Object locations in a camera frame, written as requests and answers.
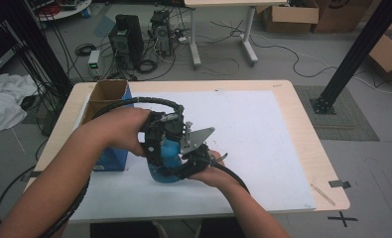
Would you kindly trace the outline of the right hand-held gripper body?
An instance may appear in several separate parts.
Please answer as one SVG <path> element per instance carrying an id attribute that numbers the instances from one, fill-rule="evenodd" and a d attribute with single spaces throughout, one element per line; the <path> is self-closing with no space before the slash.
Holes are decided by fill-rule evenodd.
<path id="1" fill-rule="evenodd" d="M 181 166 L 182 176 L 192 176 L 210 164 L 206 139 L 214 132 L 213 127 L 201 130 L 187 130 L 181 140 L 181 153 L 186 162 Z"/>

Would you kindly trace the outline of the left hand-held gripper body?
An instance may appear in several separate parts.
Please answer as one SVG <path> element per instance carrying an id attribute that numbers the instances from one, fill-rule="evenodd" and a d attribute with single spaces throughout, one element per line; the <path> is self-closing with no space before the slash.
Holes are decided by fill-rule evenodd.
<path id="1" fill-rule="evenodd" d="M 165 113 L 151 111 L 148 119 L 141 127 L 144 134 L 143 146 L 159 145 L 163 139 L 178 144 L 181 143 L 185 133 L 184 115 L 180 112 Z"/>

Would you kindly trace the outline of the blue detergent bottle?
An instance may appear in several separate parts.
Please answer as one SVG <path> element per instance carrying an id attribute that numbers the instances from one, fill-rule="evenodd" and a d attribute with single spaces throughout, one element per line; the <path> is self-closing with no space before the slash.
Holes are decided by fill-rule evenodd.
<path id="1" fill-rule="evenodd" d="M 181 152 L 180 144 L 163 139 L 159 145 L 161 146 L 161 158 L 163 164 L 157 167 L 148 163 L 152 179 L 160 183 L 172 183 L 179 181 L 177 178 L 165 178 L 163 173 L 166 168 L 177 168 L 183 164 L 179 157 L 179 153 Z"/>

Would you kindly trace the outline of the blue cardboard box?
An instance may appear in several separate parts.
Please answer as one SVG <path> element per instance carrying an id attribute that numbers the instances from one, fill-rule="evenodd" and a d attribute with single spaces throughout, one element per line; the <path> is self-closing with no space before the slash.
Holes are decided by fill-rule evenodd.
<path id="1" fill-rule="evenodd" d="M 128 81 L 124 79 L 99 80 L 83 104 L 83 114 L 80 123 L 90 121 L 102 108 L 123 99 L 132 97 Z M 106 148 L 100 154 L 93 170 L 95 172 L 123 172 L 127 161 L 128 151 Z"/>

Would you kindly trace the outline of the person's right hand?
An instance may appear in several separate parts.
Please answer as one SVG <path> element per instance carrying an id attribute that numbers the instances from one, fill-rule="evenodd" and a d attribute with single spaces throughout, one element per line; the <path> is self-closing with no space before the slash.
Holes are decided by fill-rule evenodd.
<path id="1" fill-rule="evenodd" d="M 206 167 L 203 171 L 190 176 L 190 179 L 201 181 L 206 185 L 216 187 L 220 191 L 241 188 L 235 178 L 214 166 Z"/>

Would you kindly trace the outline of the person's left hand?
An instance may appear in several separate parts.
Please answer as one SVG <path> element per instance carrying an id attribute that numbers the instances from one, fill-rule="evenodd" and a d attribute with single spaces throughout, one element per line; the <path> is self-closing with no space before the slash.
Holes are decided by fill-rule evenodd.
<path id="1" fill-rule="evenodd" d="M 138 133 L 147 121 L 150 110 L 135 107 L 122 107 L 102 116 L 107 120 L 107 145 L 128 150 L 138 157 L 145 152 L 138 141 Z"/>

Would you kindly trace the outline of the white board mat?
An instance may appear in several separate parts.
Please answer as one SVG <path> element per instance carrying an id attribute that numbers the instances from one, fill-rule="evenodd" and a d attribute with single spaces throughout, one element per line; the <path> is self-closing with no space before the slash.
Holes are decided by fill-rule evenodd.
<path id="1" fill-rule="evenodd" d="M 271 212 L 313 210 L 317 204 L 275 94 L 270 90 L 213 89 L 165 92 L 184 106 L 194 129 L 213 128 L 207 145 Z M 184 179 L 154 181 L 147 163 L 128 156 L 122 173 L 94 173 L 74 222 L 228 215 L 229 203 L 215 188 Z"/>

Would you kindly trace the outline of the open computer case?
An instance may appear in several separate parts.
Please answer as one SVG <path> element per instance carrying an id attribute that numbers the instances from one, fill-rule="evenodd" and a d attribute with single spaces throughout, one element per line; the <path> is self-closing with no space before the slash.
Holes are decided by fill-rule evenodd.
<path id="1" fill-rule="evenodd" d="M 171 54 L 172 48 L 170 13 L 166 10 L 156 10 L 150 22 L 157 52 L 162 57 L 168 57 Z"/>

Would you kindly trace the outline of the small white power supply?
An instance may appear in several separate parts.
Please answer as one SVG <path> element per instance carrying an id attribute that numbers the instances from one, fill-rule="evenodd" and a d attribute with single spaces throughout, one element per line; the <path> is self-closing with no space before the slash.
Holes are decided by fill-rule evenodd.
<path id="1" fill-rule="evenodd" d="M 90 69 L 99 69 L 99 56 L 100 50 L 94 50 L 90 52 L 88 59 L 88 66 Z"/>

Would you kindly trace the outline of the black computer tower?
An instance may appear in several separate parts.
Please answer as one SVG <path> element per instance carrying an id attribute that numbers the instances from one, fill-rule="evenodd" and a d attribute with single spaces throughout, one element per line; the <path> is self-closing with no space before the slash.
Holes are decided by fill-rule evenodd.
<path id="1" fill-rule="evenodd" d="M 144 50 L 139 18 L 136 15 L 116 15 L 108 38 L 114 54 L 123 58 L 128 68 L 136 68 Z"/>

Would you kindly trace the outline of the thin wooden stick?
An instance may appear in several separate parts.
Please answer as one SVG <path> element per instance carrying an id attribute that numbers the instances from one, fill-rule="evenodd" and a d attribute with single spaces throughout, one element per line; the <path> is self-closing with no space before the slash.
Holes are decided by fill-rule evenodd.
<path id="1" fill-rule="evenodd" d="M 331 204 L 332 206 L 335 206 L 335 202 L 329 197 L 327 196 L 320 188 L 318 188 L 317 186 L 315 186 L 313 183 L 311 183 L 311 187 L 322 197 L 324 198 L 329 204 Z"/>

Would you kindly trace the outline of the white desk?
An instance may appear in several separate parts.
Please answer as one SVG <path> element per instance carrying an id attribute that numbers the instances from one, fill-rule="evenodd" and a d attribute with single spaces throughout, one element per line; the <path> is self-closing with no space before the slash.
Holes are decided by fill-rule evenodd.
<path id="1" fill-rule="evenodd" d="M 250 34 L 255 15 L 256 7 L 263 5 L 275 5 L 286 3 L 287 0 L 184 0 L 185 6 L 191 9 L 191 36 L 190 36 L 190 50 L 193 59 L 193 66 L 201 66 L 201 59 L 199 56 L 196 44 L 196 9 L 202 7 L 223 7 L 223 6 L 247 6 L 247 16 L 245 22 L 245 30 L 241 36 L 241 46 L 245 49 L 248 55 L 248 61 L 251 66 L 258 62 L 250 42 Z"/>

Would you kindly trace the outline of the black tape piece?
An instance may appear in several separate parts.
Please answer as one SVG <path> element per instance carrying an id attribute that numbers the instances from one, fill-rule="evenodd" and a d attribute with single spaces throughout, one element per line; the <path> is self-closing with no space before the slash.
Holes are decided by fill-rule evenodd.
<path id="1" fill-rule="evenodd" d="M 349 181 L 331 180 L 328 183 L 330 187 L 342 187 L 343 189 L 347 189 L 351 187 Z"/>

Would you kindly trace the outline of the round white table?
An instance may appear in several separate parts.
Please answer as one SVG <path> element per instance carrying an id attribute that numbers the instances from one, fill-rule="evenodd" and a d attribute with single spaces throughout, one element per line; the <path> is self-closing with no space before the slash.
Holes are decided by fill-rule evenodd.
<path id="1" fill-rule="evenodd" d="M 40 21 L 53 21 L 85 12 L 88 17 L 92 0 L 46 0 L 39 4 L 33 12 Z"/>

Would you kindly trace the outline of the white cloth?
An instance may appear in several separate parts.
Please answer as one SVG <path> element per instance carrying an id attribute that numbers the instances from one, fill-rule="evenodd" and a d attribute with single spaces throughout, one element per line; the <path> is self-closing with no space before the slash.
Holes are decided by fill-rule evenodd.
<path id="1" fill-rule="evenodd" d="M 14 127 L 27 116 L 21 103 L 37 92 L 37 84 L 29 75 L 0 74 L 0 131 Z"/>

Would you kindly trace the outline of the grey floor mat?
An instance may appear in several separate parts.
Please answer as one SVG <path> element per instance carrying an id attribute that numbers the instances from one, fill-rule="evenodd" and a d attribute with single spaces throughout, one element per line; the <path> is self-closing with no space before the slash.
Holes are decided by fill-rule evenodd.
<path id="1" fill-rule="evenodd" d="M 329 112 L 316 113 L 313 100 L 318 98 L 324 89 L 323 86 L 295 85 L 295 90 L 321 140 L 379 140 L 347 88 L 341 92 Z"/>

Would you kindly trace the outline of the black metal frame post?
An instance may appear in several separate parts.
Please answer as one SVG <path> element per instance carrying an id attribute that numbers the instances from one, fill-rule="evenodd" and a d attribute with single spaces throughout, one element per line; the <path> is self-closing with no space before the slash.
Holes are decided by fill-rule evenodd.
<path id="1" fill-rule="evenodd" d="M 368 54 L 388 30 L 391 23 L 392 0 L 381 0 L 324 91 L 318 98 L 312 99 L 312 108 L 316 114 L 329 114 L 339 95 Z"/>
<path id="2" fill-rule="evenodd" d="M 31 13 L 24 0 L 0 0 L 0 34 L 1 45 L 10 47 L 26 64 L 27 69 L 32 64 L 27 61 L 22 43 L 32 52 L 39 66 L 48 78 L 47 91 L 59 101 L 66 101 L 73 83 L 57 59 L 46 37 L 38 27 L 37 18 Z"/>

